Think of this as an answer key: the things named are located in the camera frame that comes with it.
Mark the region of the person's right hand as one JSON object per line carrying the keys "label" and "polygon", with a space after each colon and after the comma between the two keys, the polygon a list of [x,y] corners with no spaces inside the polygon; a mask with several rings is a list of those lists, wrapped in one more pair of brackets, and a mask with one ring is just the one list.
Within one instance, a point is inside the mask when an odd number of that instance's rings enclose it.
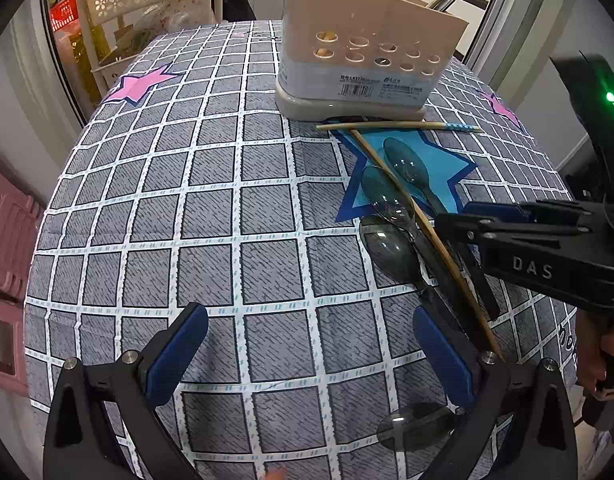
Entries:
{"label": "person's right hand", "polygon": [[606,379],[607,366],[602,352],[614,356],[614,327],[604,330],[586,311],[576,313],[577,378],[587,392]]}

